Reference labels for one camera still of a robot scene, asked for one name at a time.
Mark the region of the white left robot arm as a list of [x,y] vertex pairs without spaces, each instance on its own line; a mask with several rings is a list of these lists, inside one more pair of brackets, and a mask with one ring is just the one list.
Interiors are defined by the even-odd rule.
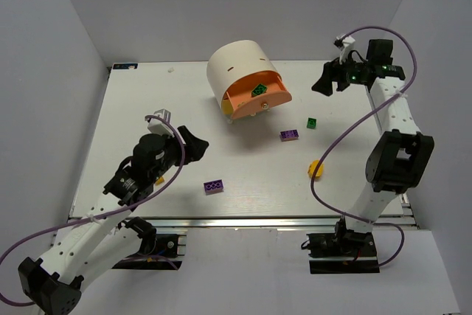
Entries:
[[199,161],[208,147],[207,141],[183,125],[176,131],[142,136],[104,186],[89,215],[77,221],[56,246],[20,263],[24,293],[45,314],[69,314],[102,273],[128,255],[152,254],[156,228],[130,214],[171,167]]

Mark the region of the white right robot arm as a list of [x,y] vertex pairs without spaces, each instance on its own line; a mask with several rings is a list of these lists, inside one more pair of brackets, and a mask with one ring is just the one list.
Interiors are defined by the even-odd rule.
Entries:
[[360,60],[353,59],[353,37],[338,38],[335,45],[340,55],[324,64],[313,91],[330,96],[351,85],[365,86],[380,125],[381,138],[365,167],[366,185],[342,225],[348,232],[367,234],[396,196],[419,184],[434,139],[422,134],[413,119],[403,93],[406,77],[403,68],[393,64],[391,40],[369,41],[367,54]]

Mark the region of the small green lego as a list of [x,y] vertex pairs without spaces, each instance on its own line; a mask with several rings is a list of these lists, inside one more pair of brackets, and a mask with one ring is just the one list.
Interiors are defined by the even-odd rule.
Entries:
[[315,129],[316,124],[317,124],[317,120],[315,118],[308,117],[308,120],[307,120],[307,128],[308,129]]

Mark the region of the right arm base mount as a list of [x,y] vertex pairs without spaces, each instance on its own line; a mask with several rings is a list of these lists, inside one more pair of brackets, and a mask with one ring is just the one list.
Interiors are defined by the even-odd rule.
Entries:
[[342,218],[331,233],[307,234],[301,250],[308,251],[311,274],[374,274],[380,272],[371,232],[354,232]]

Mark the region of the large green lego brick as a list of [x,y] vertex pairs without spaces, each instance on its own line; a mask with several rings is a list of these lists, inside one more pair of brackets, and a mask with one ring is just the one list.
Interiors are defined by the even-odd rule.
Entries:
[[261,94],[265,94],[266,92],[267,92],[267,86],[260,83],[251,91],[251,96],[257,97],[257,96],[260,96]]

